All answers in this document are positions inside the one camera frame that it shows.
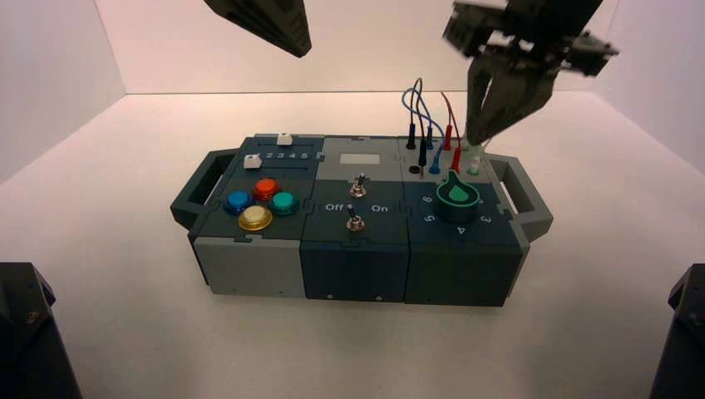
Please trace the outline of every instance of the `robotic arm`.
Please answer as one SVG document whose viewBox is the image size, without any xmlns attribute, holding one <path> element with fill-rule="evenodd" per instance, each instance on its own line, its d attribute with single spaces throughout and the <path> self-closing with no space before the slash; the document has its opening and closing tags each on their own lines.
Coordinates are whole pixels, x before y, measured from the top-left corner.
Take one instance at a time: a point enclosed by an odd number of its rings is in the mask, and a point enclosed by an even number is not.
<svg viewBox="0 0 705 399">
<path fill-rule="evenodd" d="M 205 0 L 221 17 L 296 57 L 311 49 L 303 0 Z M 473 57 L 466 139 L 480 145 L 541 109 L 562 70 L 597 76 L 609 43 L 583 32 L 602 0 L 509 0 L 505 9 L 455 2 L 444 37 Z M 506 44 L 490 44 L 493 33 Z"/>
</svg>

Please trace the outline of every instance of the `handle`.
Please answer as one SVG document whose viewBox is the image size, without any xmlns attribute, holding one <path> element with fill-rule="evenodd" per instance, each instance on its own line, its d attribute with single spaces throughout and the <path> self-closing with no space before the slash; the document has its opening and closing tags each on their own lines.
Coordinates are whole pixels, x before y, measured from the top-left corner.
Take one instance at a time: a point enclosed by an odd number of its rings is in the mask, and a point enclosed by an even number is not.
<svg viewBox="0 0 705 399">
<path fill-rule="evenodd" d="M 171 214 L 178 224 L 191 229 L 198 217 L 208 210 L 205 201 L 238 152 L 235 149 L 208 153 L 171 204 Z"/>
<path fill-rule="evenodd" d="M 494 154 L 487 154 L 487 159 L 497 175 L 497 183 L 505 184 L 517 211 L 514 220 L 524 230 L 529 242 L 548 233 L 553 215 L 519 160 Z"/>
</svg>

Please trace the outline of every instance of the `display screen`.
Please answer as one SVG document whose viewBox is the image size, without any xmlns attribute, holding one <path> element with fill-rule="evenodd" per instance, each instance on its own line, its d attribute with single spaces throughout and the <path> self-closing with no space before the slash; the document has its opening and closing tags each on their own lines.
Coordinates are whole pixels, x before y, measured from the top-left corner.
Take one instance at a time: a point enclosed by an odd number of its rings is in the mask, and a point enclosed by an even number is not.
<svg viewBox="0 0 705 399">
<path fill-rule="evenodd" d="M 379 154 L 341 154 L 340 163 L 346 165 L 379 165 Z"/>
</svg>

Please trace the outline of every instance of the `red wire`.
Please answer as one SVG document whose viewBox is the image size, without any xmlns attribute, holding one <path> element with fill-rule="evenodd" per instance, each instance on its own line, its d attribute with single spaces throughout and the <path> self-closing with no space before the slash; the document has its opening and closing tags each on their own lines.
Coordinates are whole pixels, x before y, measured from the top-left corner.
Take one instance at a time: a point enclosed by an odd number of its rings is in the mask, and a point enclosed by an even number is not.
<svg viewBox="0 0 705 399">
<path fill-rule="evenodd" d="M 458 138 L 458 146 L 461 146 L 461 134 L 460 131 L 458 130 L 458 124 L 456 122 L 456 116 L 453 114 L 453 107 L 451 106 L 451 102 L 448 101 L 448 97 L 446 97 L 446 93 L 441 91 L 441 96 L 443 96 L 443 100 L 446 100 L 446 106 L 448 107 L 448 125 L 451 124 L 451 120 L 453 120 L 453 126 L 456 128 L 456 137 Z"/>
</svg>

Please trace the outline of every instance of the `white wall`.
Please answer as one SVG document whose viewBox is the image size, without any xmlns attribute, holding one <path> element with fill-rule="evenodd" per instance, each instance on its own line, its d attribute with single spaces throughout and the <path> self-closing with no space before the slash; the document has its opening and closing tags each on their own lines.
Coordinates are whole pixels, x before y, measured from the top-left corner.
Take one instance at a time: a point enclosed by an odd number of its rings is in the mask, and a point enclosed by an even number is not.
<svg viewBox="0 0 705 399">
<path fill-rule="evenodd" d="M 465 90 L 468 61 L 442 39 L 452 0 L 305 0 L 313 49 L 299 60 L 203 0 L 96 0 L 128 93 Z M 503 6 L 504 0 L 484 2 Z M 619 0 L 590 27 L 602 36 Z M 591 80 L 564 74 L 559 89 Z"/>
<path fill-rule="evenodd" d="M 623 50 L 598 93 L 705 172 L 705 2 L 622 0 L 609 38 Z"/>
<path fill-rule="evenodd" d="M 0 182 L 124 93 L 92 0 L 0 1 Z"/>
</svg>

